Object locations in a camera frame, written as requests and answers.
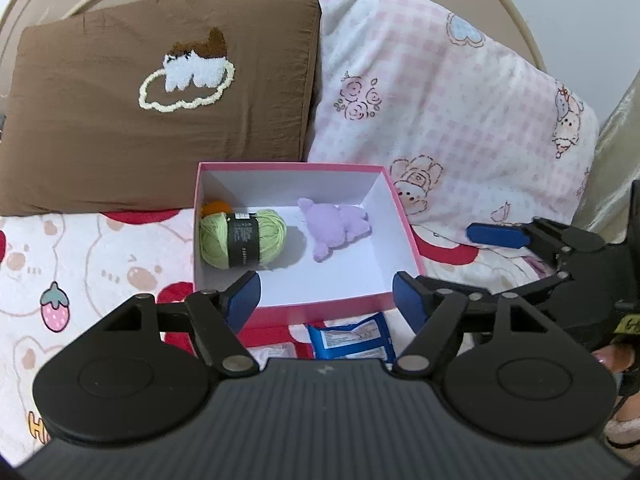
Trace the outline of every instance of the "bed sheet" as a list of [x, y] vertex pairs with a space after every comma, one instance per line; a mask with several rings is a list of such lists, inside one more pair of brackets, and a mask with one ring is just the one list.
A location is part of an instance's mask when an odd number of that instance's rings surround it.
[[[192, 227], [192, 210], [0, 218], [0, 454], [10, 463], [49, 440], [31, 384], [50, 357], [133, 294], [164, 303], [193, 290]], [[462, 246], [421, 226], [414, 235], [428, 274], [441, 279], [498, 292], [543, 272], [532, 258]], [[414, 334], [397, 310], [385, 315], [401, 352]], [[282, 343], [312, 357], [304, 326], [246, 330], [241, 340], [261, 348], [253, 351], [262, 360]], [[165, 341], [188, 349], [180, 335]]]

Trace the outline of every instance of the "box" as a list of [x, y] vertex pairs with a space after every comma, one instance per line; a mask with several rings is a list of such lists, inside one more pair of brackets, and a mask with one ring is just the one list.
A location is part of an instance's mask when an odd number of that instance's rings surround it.
[[[323, 262], [312, 256], [314, 240], [296, 205], [316, 203], [363, 208], [372, 227], [368, 237], [334, 250]], [[195, 290], [225, 290], [246, 267], [216, 269], [200, 257], [200, 208], [213, 200], [235, 212], [271, 208], [287, 224], [282, 254], [260, 275], [260, 303], [247, 328], [283, 326], [372, 314], [394, 308], [393, 276], [424, 273], [411, 228], [386, 170], [379, 166], [309, 162], [203, 162], [194, 204]]]

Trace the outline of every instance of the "stuffed toy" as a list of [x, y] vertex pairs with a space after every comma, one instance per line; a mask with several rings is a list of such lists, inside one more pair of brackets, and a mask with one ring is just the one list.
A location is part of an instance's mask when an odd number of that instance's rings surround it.
[[316, 262], [325, 260], [332, 249], [350, 244], [371, 232], [367, 213], [357, 206], [316, 204], [308, 198], [300, 198], [298, 207], [305, 215], [309, 234], [316, 241]]

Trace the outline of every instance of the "bed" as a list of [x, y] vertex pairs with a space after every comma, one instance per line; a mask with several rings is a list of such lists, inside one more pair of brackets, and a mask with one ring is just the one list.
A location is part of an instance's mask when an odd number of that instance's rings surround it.
[[[11, 0], [0, 20], [0, 112], [10, 113], [7, 97], [24, 27], [133, 1]], [[434, 1], [545, 71], [511, 0]], [[0, 454], [11, 463], [23, 461], [49, 438], [31, 397], [34, 375], [49, 357], [133, 294], [151, 292], [167, 302], [192, 291], [192, 227], [188, 209], [0, 218]], [[414, 228], [414, 236], [428, 274], [444, 280], [497, 292], [546, 272], [531, 256], [469, 247], [425, 227]], [[387, 319], [401, 351], [412, 332], [397, 311]], [[262, 348], [263, 356], [269, 353], [264, 347], [282, 343], [292, 343], [298, 357], [310, 356], [303, 326], [243, 337], [247, 346]], [[170, 336], [167, 341], [184, 344]]]

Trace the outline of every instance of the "hand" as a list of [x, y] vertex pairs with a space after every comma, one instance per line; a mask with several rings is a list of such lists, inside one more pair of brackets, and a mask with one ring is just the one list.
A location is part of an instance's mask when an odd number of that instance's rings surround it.
[[[611, 373], [619, 373], [631, 367], [636, 359], [634, 348], [626, 343], [613, 343], [593, 352], [593, 356]], [[629, 397], [614, 419], [626, 422], [640, 418], [640, 393]]]

